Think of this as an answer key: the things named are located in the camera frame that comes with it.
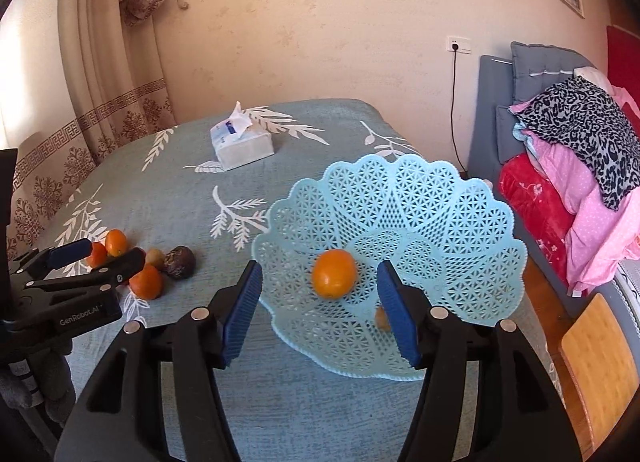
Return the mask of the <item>red tomato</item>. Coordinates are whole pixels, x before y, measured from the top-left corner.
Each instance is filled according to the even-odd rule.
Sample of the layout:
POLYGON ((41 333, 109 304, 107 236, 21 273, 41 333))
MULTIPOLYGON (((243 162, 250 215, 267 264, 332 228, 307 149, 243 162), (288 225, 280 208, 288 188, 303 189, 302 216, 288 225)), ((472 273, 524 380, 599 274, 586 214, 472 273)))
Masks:
POLYGON ((108 252, 106 247, 99 241, 91 244, 91 253, 86 258, 86 264, 90 269, 102 267, 107 263, 108 252))

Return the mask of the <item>small orange tangerine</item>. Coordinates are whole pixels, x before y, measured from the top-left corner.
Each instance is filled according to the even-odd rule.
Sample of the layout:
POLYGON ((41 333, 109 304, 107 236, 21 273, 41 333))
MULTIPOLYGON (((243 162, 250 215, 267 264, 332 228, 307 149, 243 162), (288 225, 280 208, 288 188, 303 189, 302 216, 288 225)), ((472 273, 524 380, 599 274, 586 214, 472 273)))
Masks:
POLYGON ((122 230, 111 229, 106 234, 104 246, 108 255, 113 258, 120 257, 129 251, 128 237, 122 230))

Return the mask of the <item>brown kiwi fruit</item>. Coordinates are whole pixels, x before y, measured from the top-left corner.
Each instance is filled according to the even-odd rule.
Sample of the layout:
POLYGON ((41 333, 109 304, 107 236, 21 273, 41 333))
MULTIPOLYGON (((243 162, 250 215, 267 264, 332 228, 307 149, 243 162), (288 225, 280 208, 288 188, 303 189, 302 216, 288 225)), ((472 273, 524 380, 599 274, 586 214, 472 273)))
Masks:
POLYGON ((158 271, 165 270, 165 254, 158 248, 150 248, 145 255, 145 263, 158 271))

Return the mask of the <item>dark purple passion fruit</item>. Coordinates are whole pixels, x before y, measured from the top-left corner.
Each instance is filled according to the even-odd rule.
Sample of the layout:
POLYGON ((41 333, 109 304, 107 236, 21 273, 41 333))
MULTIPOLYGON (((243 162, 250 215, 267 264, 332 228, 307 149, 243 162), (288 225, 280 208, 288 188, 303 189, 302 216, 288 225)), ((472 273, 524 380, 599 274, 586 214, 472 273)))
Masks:
POLYGON ((183 280, 194 274, 196 258, 190 248, 179 245, 165 255, 164 271, 169 278, 183 280))

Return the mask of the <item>small kiwi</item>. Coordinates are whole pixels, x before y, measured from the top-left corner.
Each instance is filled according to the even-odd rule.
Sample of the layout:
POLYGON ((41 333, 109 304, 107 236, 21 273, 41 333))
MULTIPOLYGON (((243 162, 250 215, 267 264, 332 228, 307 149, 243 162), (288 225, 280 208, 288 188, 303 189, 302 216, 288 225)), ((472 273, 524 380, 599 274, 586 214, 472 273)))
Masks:
POLYGON ((374 314, 374 322, 375 322, 375 325, 378 327, 378 330, 381 330, 384 332, 390 332, 392 330, 392 328, 390 327, 390 321, 388 321, 386 312, 382 306, 376 307, 375 314, 374 314))

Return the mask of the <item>orange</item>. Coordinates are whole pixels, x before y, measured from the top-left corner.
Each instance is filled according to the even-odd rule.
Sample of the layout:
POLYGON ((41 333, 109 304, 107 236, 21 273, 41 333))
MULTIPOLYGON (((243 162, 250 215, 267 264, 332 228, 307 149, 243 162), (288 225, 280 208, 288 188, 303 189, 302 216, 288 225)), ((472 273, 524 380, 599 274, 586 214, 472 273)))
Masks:
POLYGON ((340 299, 355 286, 356 261, 344 249, 329 249, 320 254, 311 270, 311 286, 325 299, 340 299))

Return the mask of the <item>wooden chair seat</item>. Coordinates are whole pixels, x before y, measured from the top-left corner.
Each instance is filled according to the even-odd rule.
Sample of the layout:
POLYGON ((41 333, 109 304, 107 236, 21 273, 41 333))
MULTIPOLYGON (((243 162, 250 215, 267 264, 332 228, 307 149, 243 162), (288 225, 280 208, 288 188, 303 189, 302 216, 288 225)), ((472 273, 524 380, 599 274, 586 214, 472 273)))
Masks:
POLYGON ((585 412, 591 445, 597 449, 639 388, 634 357, 603 295, 594 295, 563 335, 560 354, 585 412))

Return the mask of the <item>teal leaf-pattern tablecloth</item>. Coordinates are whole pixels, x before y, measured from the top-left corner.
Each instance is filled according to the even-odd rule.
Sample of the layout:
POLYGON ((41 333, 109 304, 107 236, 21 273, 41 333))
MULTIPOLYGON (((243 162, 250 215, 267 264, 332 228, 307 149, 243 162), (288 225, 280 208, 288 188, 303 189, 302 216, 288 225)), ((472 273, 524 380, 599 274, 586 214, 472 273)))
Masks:
MULTIPOLYGON (((120 293, 122 320, 144 327, 173 323, 238 280, 255 259, 271 205, 302 179, 319 179, 337 162, 366 155, 394 161, 408 142, 370 105, 354 100, 255 107, 250 117, 271 133, 274 154, 232 170, 216 162, 206 119, 131 142, 104 159, 51 220, 42 245, 97 240, 111 229, 144 249, 190 247, 191 278, 171 281, 142 301, 120 293)), ((554 371, 544 332, 525 295, 511 318, 554 371)), ((215 378, 230 430, 245 461, 393 461, 416 410, 414 381, 350 378, 326 370, 285 344, 260 302, 240 356, 215 378)))

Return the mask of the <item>pink polka-dot blanket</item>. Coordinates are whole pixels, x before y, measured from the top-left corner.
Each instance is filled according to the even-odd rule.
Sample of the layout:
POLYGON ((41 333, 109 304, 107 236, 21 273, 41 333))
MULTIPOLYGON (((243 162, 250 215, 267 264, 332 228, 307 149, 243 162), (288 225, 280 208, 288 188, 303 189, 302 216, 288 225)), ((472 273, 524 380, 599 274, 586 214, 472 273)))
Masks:
MULTIPOLYGON (((532 100, 510 106, 511 114, 532 100)), ((568 295, 585 296, 611 281, 620 261, 639 257, 639 187, 624 197, 618 211, 611 211, 603 205, 591 171, 571 149, 544 142, 518 118, 514 131, 534 168, 552 183, 574 216, 565 238, 567 285, 563 285, 568 295)))

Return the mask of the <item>beige patterned curtain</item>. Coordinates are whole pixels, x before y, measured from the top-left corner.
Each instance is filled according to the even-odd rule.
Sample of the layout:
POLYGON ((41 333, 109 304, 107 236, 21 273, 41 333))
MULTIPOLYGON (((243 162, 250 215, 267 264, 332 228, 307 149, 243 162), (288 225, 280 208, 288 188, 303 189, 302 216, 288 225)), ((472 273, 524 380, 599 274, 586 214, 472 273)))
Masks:
POLYGON ((149 18, 118 0, 12 0, 1 19, 1 145, 17 151, 8 254, 34 247, 107 156, 175 126, 149 18))

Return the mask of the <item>red floral blanket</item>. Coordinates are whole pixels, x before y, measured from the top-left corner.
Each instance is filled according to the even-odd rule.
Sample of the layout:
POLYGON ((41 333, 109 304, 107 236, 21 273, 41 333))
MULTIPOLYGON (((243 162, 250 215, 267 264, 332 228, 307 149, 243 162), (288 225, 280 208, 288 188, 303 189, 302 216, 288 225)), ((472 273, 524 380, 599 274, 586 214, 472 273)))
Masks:
POLYGON ((567 285, 565 238, 574 216, 565 209, 552 183, 534 168, 526 153, 521 153, 502 166, 498 191, 521 217, 554 273, 567 285))

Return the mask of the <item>light blue plastic basket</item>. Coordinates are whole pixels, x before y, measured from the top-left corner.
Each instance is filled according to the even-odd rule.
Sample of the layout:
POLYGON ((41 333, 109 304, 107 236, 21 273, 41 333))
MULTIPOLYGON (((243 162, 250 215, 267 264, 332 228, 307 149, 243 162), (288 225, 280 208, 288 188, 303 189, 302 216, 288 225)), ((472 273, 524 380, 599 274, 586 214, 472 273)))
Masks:
POLYGON ((494 325, 524 296, 527 249, 514 237, 512 211, 484 181, 464 180, 446 162, 413 154, 337 162, 319 179, 297 181, 267 219, 252 254, 262 265, 260 300, 273 331, 339 375, 419 376, 374 322, 383 260, 466 322, 494 325), (357 282, 340 299, 322 298, 311 286, 314 263, 329 249, 344 249, 357 265, 357 282))

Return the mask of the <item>leopard print cloth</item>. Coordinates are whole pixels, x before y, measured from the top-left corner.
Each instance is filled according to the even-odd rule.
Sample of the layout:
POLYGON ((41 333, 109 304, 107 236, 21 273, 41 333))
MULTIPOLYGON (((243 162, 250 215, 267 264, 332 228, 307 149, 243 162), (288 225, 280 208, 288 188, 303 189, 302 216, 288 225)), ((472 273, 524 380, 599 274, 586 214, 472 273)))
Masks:
POLYGON ((612 96, 589 80, 556 82, 515 117, 544 142, 571 149, 591 171, 611 211, 638 188, 637 133, 612 96))

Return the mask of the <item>grey cushioned headboard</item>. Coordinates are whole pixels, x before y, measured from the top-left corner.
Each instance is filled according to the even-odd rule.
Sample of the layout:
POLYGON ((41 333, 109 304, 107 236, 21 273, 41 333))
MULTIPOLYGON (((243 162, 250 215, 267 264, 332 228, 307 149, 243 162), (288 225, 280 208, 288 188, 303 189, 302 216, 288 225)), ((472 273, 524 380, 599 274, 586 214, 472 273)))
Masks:
POLYGON ((525 152, 515 139, 516 118, 509 107, 537 96, 591 62, 580 53, 544 44, 513 41, 511 58, 480 58, 476 113, 468 171, 474 178, 498 180, 502 166, 525 152))

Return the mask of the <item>white wall socket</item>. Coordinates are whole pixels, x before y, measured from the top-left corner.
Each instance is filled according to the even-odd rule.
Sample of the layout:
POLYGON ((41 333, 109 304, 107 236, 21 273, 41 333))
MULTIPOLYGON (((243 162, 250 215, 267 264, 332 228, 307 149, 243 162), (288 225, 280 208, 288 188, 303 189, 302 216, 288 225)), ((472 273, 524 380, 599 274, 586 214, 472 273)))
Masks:
POLYGON ((446 42, 446 50, 449 52, 458 52, 462 54, 472 53, 472 44, 469 38, 448 36, 446 42))

